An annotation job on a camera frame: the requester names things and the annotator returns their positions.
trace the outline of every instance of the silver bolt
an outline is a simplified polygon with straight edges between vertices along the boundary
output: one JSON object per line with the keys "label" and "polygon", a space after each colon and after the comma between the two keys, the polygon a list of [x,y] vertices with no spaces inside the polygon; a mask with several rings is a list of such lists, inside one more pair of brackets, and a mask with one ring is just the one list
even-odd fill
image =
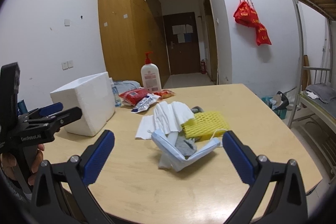
{"label": "silver bolt", "polygon": [[70,161],[71,162],[78,162],[79,161],[79,157],[77,155],[71,156]]}
{"label": "silver bolt", "polygon": [[41,166],[42,167],[46,167],[48,165],[48,161],[47,160],[43,160],[42,162],[41,162]]}
{"label": "silver bolt", "polygon": [[265,162],[265,161],[267,161],[267,157],[265,155],[260,155],[260,156],[258,156],[258,160],[261,161],[261,162]]}
{"label": "silver bolt", "polygon": [[291,166],[296,166],[296,165],[297,165],[297,162],[296,162],[296,160],[289,160],[289,164],[290,164]]}

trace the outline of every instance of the wooden table top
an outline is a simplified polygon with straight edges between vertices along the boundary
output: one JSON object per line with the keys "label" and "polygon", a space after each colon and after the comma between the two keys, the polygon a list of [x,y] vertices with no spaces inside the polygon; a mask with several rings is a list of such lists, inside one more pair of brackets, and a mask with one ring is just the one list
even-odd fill
{"label": "wooden table top", "polygon": [[[271,161],[298,161],[306,192],[322,180],[315,163],[294,134],[256,95],[242,84],[173,89],[180,101],[205,111],[220,111],[243,144]],[[151,108],[145,115],[153,113]],[[230,159],[217,148],[176,173],[159,170],[161,151],[152,140],[135,140],[142,115],[116,109],[103,127],[115,134],[115,147],[95,184],[89,189],[101,207],[120,218],[145,224],[223,223],[248,189]],[[55,134],[45,159],[62,162],[80,155],[99,137]],[[268,187],[256,217],[263,214],[275,183]]]}

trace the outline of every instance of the white foam box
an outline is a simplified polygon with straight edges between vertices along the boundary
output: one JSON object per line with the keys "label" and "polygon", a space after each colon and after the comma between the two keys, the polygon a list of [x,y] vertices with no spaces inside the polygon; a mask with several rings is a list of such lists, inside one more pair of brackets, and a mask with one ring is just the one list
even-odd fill
{"label": "white foam box", "polygon": [[95,136],[113,116],[115,99],[107,72],[72,81],[50,93],[53,103],[61,102],[63,109],[78,106],[82,118],[64,126],[69,133]]}

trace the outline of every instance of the wooden cabinet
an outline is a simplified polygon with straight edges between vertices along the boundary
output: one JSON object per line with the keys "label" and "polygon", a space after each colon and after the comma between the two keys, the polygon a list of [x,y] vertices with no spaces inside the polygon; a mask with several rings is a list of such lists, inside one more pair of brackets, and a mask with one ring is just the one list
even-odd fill
{"label": "wooden cabinet", "polygon": [[163,86],[170,72],[159,0],[98,0],[98,14],[109,76],[142,84],[144,53],[153,51],[151,60],[159,67]]}

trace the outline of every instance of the blue gripper pad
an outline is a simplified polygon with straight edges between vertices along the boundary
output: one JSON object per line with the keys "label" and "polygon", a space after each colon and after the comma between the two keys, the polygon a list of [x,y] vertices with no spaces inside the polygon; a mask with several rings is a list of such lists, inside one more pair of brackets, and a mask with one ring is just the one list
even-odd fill
{"label": "blue gripper pad", "polygon": [[245,146],[237,138],[237,136],[232,131],[227,131],[223,134],[223,148],[225,149],[227,155],[229,156],[231,162],[233,163],[238,175],[240,176],[242,182],[249,185],[254,184],[254,166],[251,160],[245,154],[246,148],[249,152],[252,152],[248,146]]}
{"label": "blue gripper pad", "polygon": [[104,130],[98,140],[93,145],[89,145],[83,152],[80,169],[85,185],[96,182],[100,171],[114,147],[114,141],[113,132]]}
{"label": "blue gripper pad", "polygon": [[63,110],[63,104],[62,103],[55,103],[53,105],[49,105],[46,107],[43,107],[40,109],[39,114],[42,117],[49,116],[51,114],[54,114],[56,112],[60,112]]}

